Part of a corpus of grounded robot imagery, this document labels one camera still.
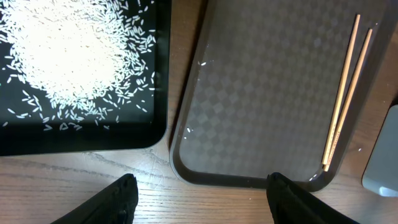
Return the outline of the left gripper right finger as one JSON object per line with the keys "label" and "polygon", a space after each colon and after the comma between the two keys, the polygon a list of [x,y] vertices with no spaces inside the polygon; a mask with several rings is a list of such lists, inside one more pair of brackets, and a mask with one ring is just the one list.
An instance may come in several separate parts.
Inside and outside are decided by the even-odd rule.
{"label": "left gripper right finger", "polygon": [[266,195],[275,224],[354,224],[284,175],[267,176]]}

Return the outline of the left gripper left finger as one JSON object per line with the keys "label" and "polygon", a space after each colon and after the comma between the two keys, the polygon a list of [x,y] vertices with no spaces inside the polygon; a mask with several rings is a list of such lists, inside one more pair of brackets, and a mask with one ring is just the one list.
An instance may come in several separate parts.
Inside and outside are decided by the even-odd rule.
{"label": "left gripper left finger", "polygon": [[52,224],[132,224],[138,201],[137,180],[125,174]]}

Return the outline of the wooden chopstick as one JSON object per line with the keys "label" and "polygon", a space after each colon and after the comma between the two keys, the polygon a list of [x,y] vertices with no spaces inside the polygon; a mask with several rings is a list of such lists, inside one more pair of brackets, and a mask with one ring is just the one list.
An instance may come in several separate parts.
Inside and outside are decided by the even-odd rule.
{"label": "wooden chopstick", "polygon": [[351,79],[351,83],[350,83],[350,86],[348,88],[348,92],[346,94],[346,98],[345,98],[345,102],[344,102],[344,105],[343,105],[343,109],[342,109],[342,112],[340,114],[340,117],[339,117],[339,120],[338,120],[338,123],[337,123],[336,133],[333,136],[333,143],[331,145],[331,151],[329,153],[329,157],[328,157],[326,165],[323,166],[323,170],[325,172],[328,172],[328,170],[330,168],[331,160],[332,160],[333,155],[335,153],[336,145],[337,145],[338,140],[340,138],[341,130],[342,130],[342,127],[344,125],[344,122],[345,122],[345,119],[346,119],[346,115],[347,115],[349,106],[351,104],[351,100],[353,98],[353,94],[355,92],[356,85],[358,83],[359,76],[361,74],[361,69],[363,67],[364,59],[365,59],[365,56],[366,56],[366,52],[368,50],[368,46],[369,46],[369,43],[370,43],[370,40],[371,40],[372,33],[373,33],[373,30],[369,29],[368,33],[366,35],[364,44],[362,46],[361,53],[359,55],[359,59],[358,59],[358,62],[356,64],[356,67],[355,67],[355,70],[354,70],[354,74],[353,74],[353,77]]}
{"label": "wooden chopstick", "polygon": [[324,153],[323,153],[323,157],[322,157],[322,165],[323,166],[325,166],[327,164],[329,154],[331,151],[333,137],[334,137],[336,125],[338,122],[338,117],[339,117],[340,108],[341,108],[341,104],[342,104],[342,100],[343,100],[343,94],[345,91],[345,86],[346,86],[346,81],[347,81],[347,77],[348,77],[351,58],[352,58],[354,45],[355,45],[355,41],[356,41],[356,36],[357,36],[357,32],[358,32],[360,18],[361,18],[361,15],[357,14],[355,17],[355,20],[354,20],[353,28],[352,28],[350,39],[349,39],[349,44],[348,44],[348,48],[346,51],[345,61],[343,64],[342,72],[341,72],[341,78],[340,78],[340,82],[339,82],[339,86],[338,86],[338,91],[336,94],[336,100],[335,100],[335,104],[333,107],[333,113],[332,113],[332,117],[331,117],[330,127],[328,130],[328,136],[326,139],[326,144],[325,144]]}

